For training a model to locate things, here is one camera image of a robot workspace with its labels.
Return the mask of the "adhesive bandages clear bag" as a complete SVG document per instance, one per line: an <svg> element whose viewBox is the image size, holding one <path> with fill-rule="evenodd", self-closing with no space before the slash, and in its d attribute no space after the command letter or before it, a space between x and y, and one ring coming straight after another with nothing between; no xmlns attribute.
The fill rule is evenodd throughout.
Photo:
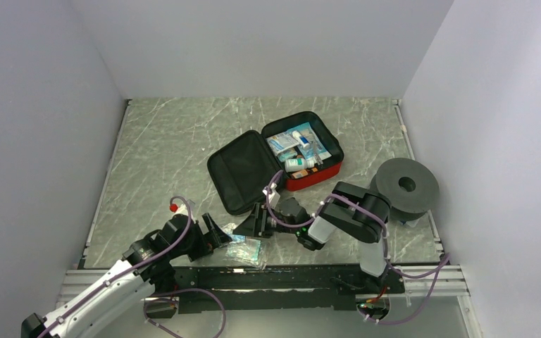
<svg viewBox="0 0 541 338"><path fill-rule="evenodd" d="M255 268L262 268L266 264L266 257L263 252L263 242L259 239L252 239L249 237L246 238L245 243L229 243L226 246L225 256L231 261Z"/></svg>

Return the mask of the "white bottle green label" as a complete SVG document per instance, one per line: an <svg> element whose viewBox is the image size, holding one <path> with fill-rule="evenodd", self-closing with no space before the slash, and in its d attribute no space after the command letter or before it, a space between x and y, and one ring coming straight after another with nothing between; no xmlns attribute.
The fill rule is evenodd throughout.
<svg viewBox="0 0 541 338"><path fill-rule="evenodd" d="M285 161L285 171L288 173L295 173L301 170L313 168L316 165L314 158L290 158Z"/></svg>

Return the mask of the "brown bottle orange cap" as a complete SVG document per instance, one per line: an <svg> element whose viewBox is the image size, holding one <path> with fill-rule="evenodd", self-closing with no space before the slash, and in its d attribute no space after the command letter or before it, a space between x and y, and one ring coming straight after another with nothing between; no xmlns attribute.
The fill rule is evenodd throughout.
<svg viewBox="0 0 541 338"><path fill-rule="evenodd" d="M312 175L312 174L314 174L316 172L318 172L317 168L308 168L308 169L303 169L303 170L299 170L297 172L291 173L290 177L292 179L294 179L294 180L298 180L298 179L301 179L303 177Z"/></svg>

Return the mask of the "teal header small items bag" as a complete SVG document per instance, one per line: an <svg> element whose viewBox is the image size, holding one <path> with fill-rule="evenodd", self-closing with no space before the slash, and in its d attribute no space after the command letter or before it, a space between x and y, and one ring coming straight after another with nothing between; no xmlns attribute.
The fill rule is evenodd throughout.
<svg viewBox="0 0 541 338"><path fill-rule="evenodd" d="M296 147L292 147L280 152L277 157L280 162L285 162L288 159L296 158L299 155Z"/></svg>

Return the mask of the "red medicine kit case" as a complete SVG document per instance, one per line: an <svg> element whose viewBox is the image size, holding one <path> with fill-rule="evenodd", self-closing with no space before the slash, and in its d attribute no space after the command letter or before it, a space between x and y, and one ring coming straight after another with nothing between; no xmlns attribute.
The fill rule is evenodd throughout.
<svg viewBox="0 0 541 338"><path fill-rule="evenodd" d="M305 123L310 124L330 156L310 175L293 178L284 173L277 183L278 189L295 192L338 174L344 151L322 119L312 111L289 115L265 125L260 132L244 132L209 156L207 169L227 213L241 215L250 211L256 202L264 200L262 189L277 171L285 168L266 139Z"/></svg>

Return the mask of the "white gauze dressing packet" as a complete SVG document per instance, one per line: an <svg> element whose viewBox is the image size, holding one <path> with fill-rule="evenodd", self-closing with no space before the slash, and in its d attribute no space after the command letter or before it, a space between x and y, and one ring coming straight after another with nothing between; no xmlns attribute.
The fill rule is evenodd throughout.
<svg viewBox="0 0 541 338"><path fill-rule="evenodd" d="M267 137L266 141L275 155L279 155L299 144L299 142L288 132L281 132L271 137Z"/></svg>

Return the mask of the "blue cotton swab packet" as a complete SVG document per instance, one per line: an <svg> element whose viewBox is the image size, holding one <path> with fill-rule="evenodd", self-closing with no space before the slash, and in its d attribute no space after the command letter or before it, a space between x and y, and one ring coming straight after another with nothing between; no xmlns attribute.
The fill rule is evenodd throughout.
<svg viewBox="0 0 541 338"><path fill-rule="evenodd" d="M298 125L296 127L292 127L290 129L288 129L287 132L291 134L291 132L294 131L294 130L298 130L299 132L301 132L309 140L310 143L311 142L316 142L317 143L319 151L320 151L320 156L323 159L323 161L332 156L332 154L325 148L324 144L320 141L318 135L313 131L310 123L303 123L303 124L300 124L300 125ZM297 149L298 149L298 152L305 159L314 158L313 157L313 150L312 150L311 145L310 145L309 148L303 149L298 144Z"/></svg>

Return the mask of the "alcohol wipes clear bag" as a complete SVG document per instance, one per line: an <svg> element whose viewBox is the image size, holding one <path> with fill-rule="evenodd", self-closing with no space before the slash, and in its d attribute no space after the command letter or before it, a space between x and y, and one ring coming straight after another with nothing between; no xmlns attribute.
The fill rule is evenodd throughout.
<svg viewBox="0 0 541 338"><path fill-rule="evenodd" d="M221 227L222 231L231 238L231 244L241 244L246 242L246 237L243 235L234 234L233 230L237 228L237 224L228 223Z"/></svg>

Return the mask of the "black handled scissors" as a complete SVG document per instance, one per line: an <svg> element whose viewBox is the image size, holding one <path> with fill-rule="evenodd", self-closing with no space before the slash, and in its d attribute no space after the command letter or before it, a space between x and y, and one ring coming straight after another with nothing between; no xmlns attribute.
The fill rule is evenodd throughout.
<svg viewBox="0 0 541 338"><path fill-rule="evenodd" d="M320 156L320 151L319 151L317 143L316 142L311 142L311 147L312 147L312 150L313 150L313 157L314 157L314 160L315 160L316 164L317 165L322 165L323 164L323 159Z"/></svg>

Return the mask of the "white bandage roll blue label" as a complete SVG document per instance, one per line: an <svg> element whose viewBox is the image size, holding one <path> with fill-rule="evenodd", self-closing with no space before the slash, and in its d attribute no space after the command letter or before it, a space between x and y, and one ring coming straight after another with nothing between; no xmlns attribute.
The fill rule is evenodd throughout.
<svg viewBox="0 0 541 338"><path fill-rule="evenodd" d="M299 145L303 149L307 149L310 147L311 144L309 140L301 132L299 132L298 130L294 130L291 132L291 134L294 137L294 139L299 142Z"/></svg>

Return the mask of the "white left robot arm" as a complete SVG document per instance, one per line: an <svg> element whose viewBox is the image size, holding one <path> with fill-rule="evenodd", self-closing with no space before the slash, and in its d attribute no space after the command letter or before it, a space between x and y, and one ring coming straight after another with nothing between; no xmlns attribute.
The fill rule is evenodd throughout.
<svg viewBox="0 0 541 338"><path fill-rule="evenodd" d="M203 219L207 232L190 215L176 213L162 229L133 242L112 268L75 298L47 315L29 315L21 324L21 337L93 337L140 299L161 302L195 292L197 279L177 273L170 262L180 256L195 261L232 241L208 213Z"/></svg>

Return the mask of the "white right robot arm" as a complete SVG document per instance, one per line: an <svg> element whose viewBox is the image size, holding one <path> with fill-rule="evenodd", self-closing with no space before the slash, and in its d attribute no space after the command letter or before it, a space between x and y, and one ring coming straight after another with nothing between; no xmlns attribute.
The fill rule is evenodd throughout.
<svg viewBox="0 0 541 338"><path fill-rule="evenodd" d="M263 193L265 201L254 204L233 234L255 238L269 238L275 233L293 234L304 248L317 251L325 246L335 230L340 230L359 242L361 286L368 292L377 292L386 285L386 223L391 209L386 196L338 182L317 212L310 214L293 197L279 200L275 184L265 188Z"/></svg>

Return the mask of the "grey filament spool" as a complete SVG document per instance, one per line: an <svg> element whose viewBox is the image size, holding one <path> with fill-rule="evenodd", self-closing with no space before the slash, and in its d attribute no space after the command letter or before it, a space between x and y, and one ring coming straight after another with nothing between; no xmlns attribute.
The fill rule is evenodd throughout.
<svg viewBox="0 0 541 338"><path fill-rule="evenodd" d="M410 222L436 207L440 186L433 173L410 158L391 158L380 165L370 189L391 202L389 219Z"/></svg>

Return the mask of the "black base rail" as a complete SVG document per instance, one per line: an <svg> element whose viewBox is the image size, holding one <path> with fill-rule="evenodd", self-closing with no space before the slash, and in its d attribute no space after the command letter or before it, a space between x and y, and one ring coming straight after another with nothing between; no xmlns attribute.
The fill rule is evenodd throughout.
<svg viewBox="0 0 541 338"><path fill-rule="evenodd" d="M193 287L180 295L181 314L218 309L227 311L331 308L352 311L376 296L404 294L396 273L366 277L357 264L268 265L246 267L177 267L175 289Z"/></svg>

